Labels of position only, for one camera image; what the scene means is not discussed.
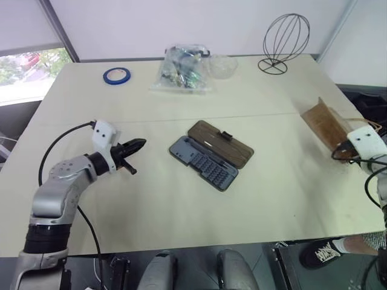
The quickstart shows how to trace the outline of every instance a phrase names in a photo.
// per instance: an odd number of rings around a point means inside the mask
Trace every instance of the white wall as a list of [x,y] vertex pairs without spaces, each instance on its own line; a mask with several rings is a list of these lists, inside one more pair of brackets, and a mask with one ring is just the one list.
[[359,0],[320,64],[335,83],[387,86],[387,1]]
[[59,45],[37,0],[0,0],[0,56],[23,48]]
[[213,53],[262,54],[271,22],[299,13],[311,24],[306,53],[320,53],[350,0],[51,0],[81,60],[160,57],[175,43]]

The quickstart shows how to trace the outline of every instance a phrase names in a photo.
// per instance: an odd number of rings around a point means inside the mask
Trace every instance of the blue tape roll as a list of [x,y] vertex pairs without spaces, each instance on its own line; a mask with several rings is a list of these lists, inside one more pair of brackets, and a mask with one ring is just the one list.
[[[124,71],[126,73],[126,75],[120,80],[109,79],[109,76],[108,76],[109,73],[111,71],[115,71],[117,69]],[[103,74],[103,80],[105,81],[105,83],[108,83],[109,85],[120,85],[122,83],[127,82],[130,78],[131,78],[131,73],[127,68],[111,68],[111,69],[105,71],[105,73]]]

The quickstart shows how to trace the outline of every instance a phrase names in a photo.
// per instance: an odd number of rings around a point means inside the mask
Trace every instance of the beige table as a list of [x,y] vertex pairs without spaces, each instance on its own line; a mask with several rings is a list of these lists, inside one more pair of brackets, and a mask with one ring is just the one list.
[[[330,159],[328,149],[299,116],[322,97],[344,117],[359,113],[310,56],[288,63],[282,76],[257,69],[259,57],[239,57],[236,74],[214,80],[214,92],[151,92],[160,62],[67,65],[0,173],[0,256],[24,245],[37,169],[48,145],[79,123],[102,118],[121,140],[145,138],[129,160],[138,170],[104,175],[82,196],[103,252],[309,239],[383,230],[382,213],[363,192],[357,166]],[[124,66],[132,79],[109,86],[102,74]],[[221,193],[169,155],[169,146],[200,119],[230,132],[255,150],[234,183]],[[63,139],[47,159],[92,153],[91,130]],[[71,254],[95,253],[77,215]]]

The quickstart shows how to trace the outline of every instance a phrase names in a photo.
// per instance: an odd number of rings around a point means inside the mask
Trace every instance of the brown case lid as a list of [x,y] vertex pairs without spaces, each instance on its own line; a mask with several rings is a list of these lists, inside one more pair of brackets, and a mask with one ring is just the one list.
[[198,121],[188,130],[188,136],[215,152],[238,169],[243,168],[254,154],[252,148],[234,139],[227,132],[221,132],[203,120]]

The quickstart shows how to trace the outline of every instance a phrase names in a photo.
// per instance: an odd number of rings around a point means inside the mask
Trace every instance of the sock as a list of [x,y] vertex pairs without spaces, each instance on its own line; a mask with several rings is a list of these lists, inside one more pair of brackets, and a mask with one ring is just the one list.
[[345,254],[349,253],[345,247],[344,247],[344,240],[345,238],[343,237],[342,239],[339,240],[332,240],[333,245],[339,250],[340,253]]

